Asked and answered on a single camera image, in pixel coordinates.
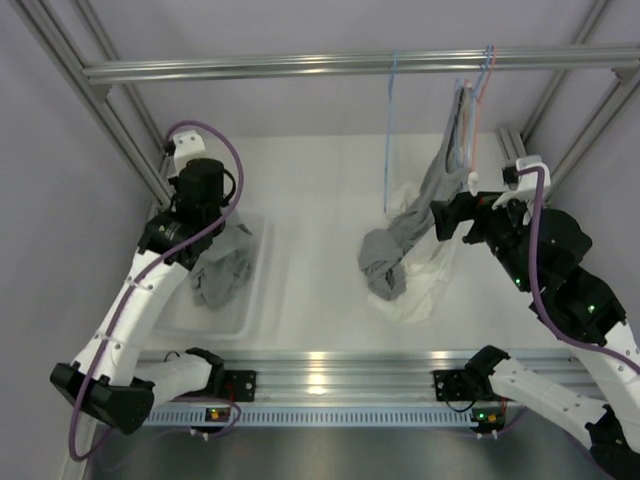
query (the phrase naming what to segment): white plastic bin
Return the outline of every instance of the white plastic bin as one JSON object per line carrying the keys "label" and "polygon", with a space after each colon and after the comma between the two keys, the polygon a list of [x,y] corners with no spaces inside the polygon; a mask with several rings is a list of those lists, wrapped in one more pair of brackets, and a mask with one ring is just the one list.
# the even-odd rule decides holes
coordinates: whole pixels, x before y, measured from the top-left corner
{"label": "white plastic bin", "polygon": [[212,310],[196,303],[190,278],[186,278],[169,298],[156,323],[156,332],[207,340],[237,340],[247,335],[260,314],[258,303],[263,290],[269,225],[255,212],[240,210],[240,217],[256,241],[249,281],[235,292],[233,300]]}

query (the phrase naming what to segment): white towel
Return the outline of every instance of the white towel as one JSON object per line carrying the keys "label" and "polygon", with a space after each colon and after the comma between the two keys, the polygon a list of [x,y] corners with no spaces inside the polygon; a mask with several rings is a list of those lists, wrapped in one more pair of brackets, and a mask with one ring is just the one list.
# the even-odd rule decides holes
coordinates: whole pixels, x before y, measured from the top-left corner
{"label": "white towel", "polygon": [[[388,213],[398,215],[417,196],[417,186],[403,185],[392,196]],[[444,296],[451,278],[455,240],[439,242],[431,228],[401,261],[406,291],[395,300],[386,301],[374,293],[367,300],[394,323],[424,322],[431,317]]]}

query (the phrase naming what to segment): white table surface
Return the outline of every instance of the white table surface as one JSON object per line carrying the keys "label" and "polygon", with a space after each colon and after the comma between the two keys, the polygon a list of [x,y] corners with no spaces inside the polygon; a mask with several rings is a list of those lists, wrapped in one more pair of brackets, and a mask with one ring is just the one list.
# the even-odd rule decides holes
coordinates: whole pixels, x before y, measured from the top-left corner
{"label": "white table surface", "polygon": [[[441,140],[441,135],[394,138],[394,184],[420,182]],[[240,208],[263,214],[272,227],[255,328],[237,341],[154,333],[145,349],[562,348],[529,311],[530,295],[515,288],[484,244],[459,245],[452,281],[426,321],[397,325],[367,303],[357,256],[363,236],[388,223],[382,211],[384,136],[244,138],[234,144],[246,174]],[[223,146],[210,145],[215,158],[231,163]],[[504,189],[503,161],[495,135],[480,135],[482,190]],[[468,225],[461,225],[460,233]],[[181,313],[189,315],[188,309]]]}

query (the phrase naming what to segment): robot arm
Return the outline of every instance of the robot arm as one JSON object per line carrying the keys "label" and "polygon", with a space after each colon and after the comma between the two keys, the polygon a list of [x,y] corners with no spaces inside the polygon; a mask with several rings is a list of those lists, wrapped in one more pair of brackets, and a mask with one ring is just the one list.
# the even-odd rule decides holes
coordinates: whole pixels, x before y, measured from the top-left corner
{"label": "robot arm", "polygon": [[[532,166],[542,168],[548,179],[548,169],[540,158],[528,157],[504,172],[505,181],[513,183],[514,190],[484,192],[477,197],[462,193],[451,202],[431,204],[439,240],[450,239],[460,221],[472,220],[463,242],[485,242],[524,292],[532,288],[525,202],[533,197],[536,175],[518,172]],[[445,376],[442,388],[449,398],[464,393],[475,400],[494,400],[496,396],[515,400],[575,437],[607,473],[620,479],[635,478],[640,471],[640,376],[637,367],[631,366],[640,361],[640,350],[625,321],[625,311],[609,286],[579,266],[591,248],[591,239],[565,212],[545,209],[540,218],[537,278],[551,323],[543,320],[535,304],[530,308],[556,330],[561,341],[566,340],[607,401],[576,395],[492,346],[480,350],[462,374]],[[581,344],[606,345],[609,352],[580,348]]]}
{"label": "robot arm", "polygon": [[[126,434],[139,428],[156,405],[187,392],[218,396],[222,388],[222,360],[197,348],[136,370],[143,344],[169,297],[224,225],[174,255],[165,254],[218,220],[235,192],[234,182],[225,197],[224,175],[231,175],[221,162],[207,158],[195,131],[177,134],[174,143],[172,205],[145,226],[127,278],[95,335],[70,364],[57,364],[51,374],[54,386],[74,404],[91,373],[81,411]],[[141,275],[154,262],[157,266]],[[118,320],[109,333],[114,317]]]}

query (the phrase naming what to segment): gray wall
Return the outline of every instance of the gray wall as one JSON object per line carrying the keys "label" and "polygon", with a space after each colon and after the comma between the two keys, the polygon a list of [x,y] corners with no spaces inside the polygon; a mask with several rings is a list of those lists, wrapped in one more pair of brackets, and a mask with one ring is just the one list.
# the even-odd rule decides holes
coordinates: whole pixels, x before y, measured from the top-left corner
{"label": "gray wall", "polygon": [[[594,42],[640,43],[640,2],[616,0]],[[585,117],[613,81],[607,71],[574,72],[558,102],[532,138],[530,152],[557,165]],[[640,94],[627,106],[598,147],[577,167],[553,199],[593,238],[585,259],[592,273],[607,281],[627,310],[640,339]]]}
{"label": "gray wall", "polygon": [[0,476],[51,478],[70,408],[49,384],[102,320],[148,196],[0,3]]}

